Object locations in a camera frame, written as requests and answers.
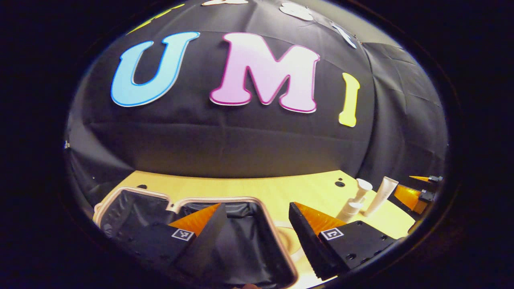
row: lotion tube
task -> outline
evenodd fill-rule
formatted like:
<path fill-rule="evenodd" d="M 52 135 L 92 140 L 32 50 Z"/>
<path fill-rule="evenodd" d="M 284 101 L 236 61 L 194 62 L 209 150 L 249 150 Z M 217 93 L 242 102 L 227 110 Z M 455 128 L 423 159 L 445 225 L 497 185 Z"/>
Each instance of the lotion tube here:
<path fill-rule="evenodd" d="M 366 212 L 364 212 L 364 216 L 370 216 L 374 211 L 376 211 L 387 200 L 397 185 L 398 181 L 385 176 L 382 180 L 382 184 L 380 184 L 380 187 L 378 188 L 377 195 Z"/>

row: letter m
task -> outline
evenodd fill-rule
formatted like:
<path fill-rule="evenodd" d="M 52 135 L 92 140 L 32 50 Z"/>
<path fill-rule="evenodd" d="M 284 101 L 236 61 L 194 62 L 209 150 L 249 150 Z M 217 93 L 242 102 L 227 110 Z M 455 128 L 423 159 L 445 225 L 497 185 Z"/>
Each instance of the letter m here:
<path fill-rule="evenodd" d="M 319 55 L 305 47 L 294 45 L 279 60 L 271 53 L 264 39 L 250 33 L 228 33 L 223 39 L 230 43 L 221 85 L 211 92 L 212 102 L 220 105 L 244 105 L 251 94 L 245 89 L 246 71 L 262 104 L 270 104 L 284 82 L 287 92 L 279 97 L 280 106 L 301 112 L 316 110 L 314 74 Z"/>

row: black fabric backdrop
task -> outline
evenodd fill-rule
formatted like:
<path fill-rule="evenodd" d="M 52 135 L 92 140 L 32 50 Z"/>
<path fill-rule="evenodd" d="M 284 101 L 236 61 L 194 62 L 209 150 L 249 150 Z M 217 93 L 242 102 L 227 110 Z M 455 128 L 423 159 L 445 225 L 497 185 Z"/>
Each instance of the black fabric backdrop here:
<path fill-rule="evenodd" d="M 208 7 L 202 2 L 188 1 L 121 37 L 84 75 L 70 111 L 67 140 L 68 158 L 90 205 L 134 170 L 201 177 L 342 170 L 375 188 L 385 175 L 401 182 L 409 174 L 441 173 L 447 145 L 444 113 L 428 76 L 404 50 L 361 45 L 356 39 L 353 49 L 329 19 L 315 12 L 314 21 L 297 19 L 278 9 L 282 1 Z M 173 87 L 147 105 L 116 105 L 110 93 L 120 55 L 154 41 L 134 76 L 136 83 L 147 82 L 157 71 L 162 39 L 185 31 L 198 31 L 200 37 L 189 43 Z M 262 105 L 249 75 L 250 103 L 212 103 L 209 93 L 221 83 L 229 47 L 222 36 L 229 32 L 261 35 L 277 59 L 292 45 L 318 53 L 317 110 L 295 113 L 277 100 Z M 353 128 L 338 122 L 343 72 L 360 83 Z"/>

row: letter u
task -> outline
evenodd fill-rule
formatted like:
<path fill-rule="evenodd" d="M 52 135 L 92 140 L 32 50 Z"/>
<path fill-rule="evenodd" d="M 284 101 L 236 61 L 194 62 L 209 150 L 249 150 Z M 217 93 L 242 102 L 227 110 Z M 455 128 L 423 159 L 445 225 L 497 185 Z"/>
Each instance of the letter u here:
<path fill-rule="evenodd" d="M 183 32 L 162 40 L 166 48 L 154 78 L 147 83 L 134 83 L 134 72 L 143 52 L 153 45 L 146 41 L 125 51 L 120 59 L 111 86 L 111 97 L 120 106 L 130 107 L 150 103 L 163 96 L 175 83 L 188 43 L 200 36 L 199 32 Z"/>

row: blue letter u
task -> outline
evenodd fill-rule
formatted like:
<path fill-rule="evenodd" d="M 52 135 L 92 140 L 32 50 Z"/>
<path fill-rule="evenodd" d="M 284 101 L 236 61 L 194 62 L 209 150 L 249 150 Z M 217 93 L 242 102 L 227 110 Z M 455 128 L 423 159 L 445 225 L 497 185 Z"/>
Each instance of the blue letter u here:
<path fill-rule="evenodd" d="M 111 97 L 120 106 L 138 106 L 163 96 L 175 83 L 184 51 L 188 43 L 200 36 L 199 32 L 183 32 L 162 40 L 166 48 L 162 54 L 159 69 L 152 80 L 144 84 L 134 83 L 134 72 L 143 52 L 153 41 L 146 41 L 125 51 L 114 74 Z"/>

